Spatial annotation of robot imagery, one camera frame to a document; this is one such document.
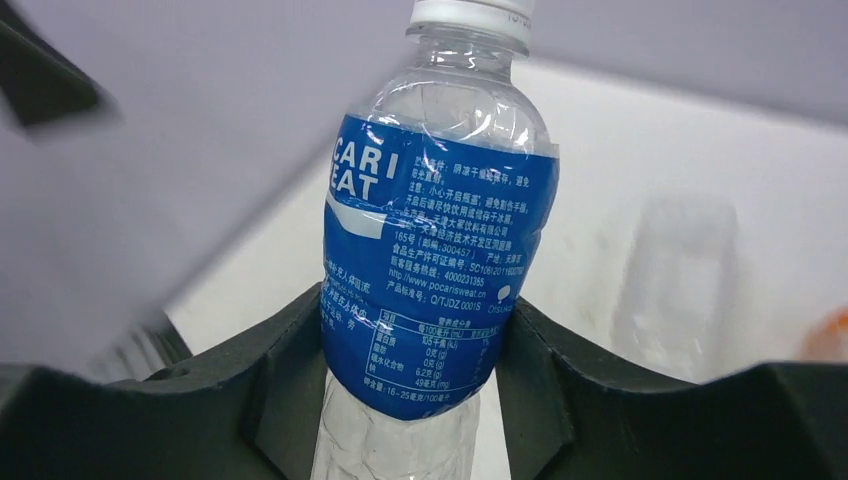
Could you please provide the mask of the clear bottle blue label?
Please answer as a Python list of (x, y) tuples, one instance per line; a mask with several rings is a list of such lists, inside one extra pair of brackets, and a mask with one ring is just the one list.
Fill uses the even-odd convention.
[(418, 1), (412, 63), (349, 109), (325, 199), (316, 479), (467, 479), (478, 393), (549, 218), (559, 148), (512, 82), (530, 1)]

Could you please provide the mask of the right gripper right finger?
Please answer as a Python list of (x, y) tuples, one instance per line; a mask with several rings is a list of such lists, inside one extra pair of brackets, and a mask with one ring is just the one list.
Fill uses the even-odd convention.
[(515, 479), (843, 479), (847, 368), (775, 362), (697, 385), (519, 300), (496, 368)]

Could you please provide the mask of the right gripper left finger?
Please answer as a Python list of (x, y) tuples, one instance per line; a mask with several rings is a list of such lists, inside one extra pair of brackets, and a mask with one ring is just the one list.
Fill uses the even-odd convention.
[(326, 365), (320, 288), (144, 381), (1, 369), (5, 479), (306, 479)]

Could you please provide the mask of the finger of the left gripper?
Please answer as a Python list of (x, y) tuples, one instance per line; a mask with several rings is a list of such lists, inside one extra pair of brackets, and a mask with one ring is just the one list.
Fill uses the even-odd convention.
[(1, 95), (27, 132), (115, 114), (108, 92), (18, 13), (1, 15)]

